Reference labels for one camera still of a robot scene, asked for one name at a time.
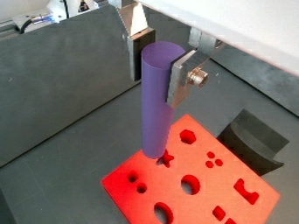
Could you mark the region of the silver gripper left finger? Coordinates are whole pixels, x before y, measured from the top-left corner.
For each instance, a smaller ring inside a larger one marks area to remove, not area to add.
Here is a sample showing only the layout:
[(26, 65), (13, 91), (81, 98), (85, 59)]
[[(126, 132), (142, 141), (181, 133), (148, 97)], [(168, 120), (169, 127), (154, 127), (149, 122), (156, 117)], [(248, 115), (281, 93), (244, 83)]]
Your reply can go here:
[(117, 14), (126, 32), (130, 79), (138, 81), (141, 79), (141, 51), (154, 42), (154, 29), (148, 26), (144, 7), (138, 2), (121, 2)]

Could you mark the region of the white robot base equipment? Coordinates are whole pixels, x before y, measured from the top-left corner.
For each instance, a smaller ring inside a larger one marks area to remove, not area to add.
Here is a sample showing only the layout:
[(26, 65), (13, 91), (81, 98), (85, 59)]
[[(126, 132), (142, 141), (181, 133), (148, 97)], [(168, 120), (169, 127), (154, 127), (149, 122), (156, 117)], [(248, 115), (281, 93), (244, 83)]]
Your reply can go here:
[(30, 32), (106, 3), (108, 0), (0, 0), (0, 34)]

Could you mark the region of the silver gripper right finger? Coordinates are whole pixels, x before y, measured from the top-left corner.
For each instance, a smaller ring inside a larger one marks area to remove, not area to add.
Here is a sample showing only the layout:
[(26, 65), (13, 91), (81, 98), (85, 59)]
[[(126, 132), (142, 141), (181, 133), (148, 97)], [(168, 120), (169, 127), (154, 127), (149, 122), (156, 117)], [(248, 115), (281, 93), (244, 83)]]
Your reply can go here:
[(189, 93), (190, 85), (201, 87), (208, 79), (202, 66), (210, 56), (220, 50), (224, 43), (210, 35), (190, 28), (189, 46), (186, 51), (173, 62), (166, 93), (166, 104), (174, 108)]

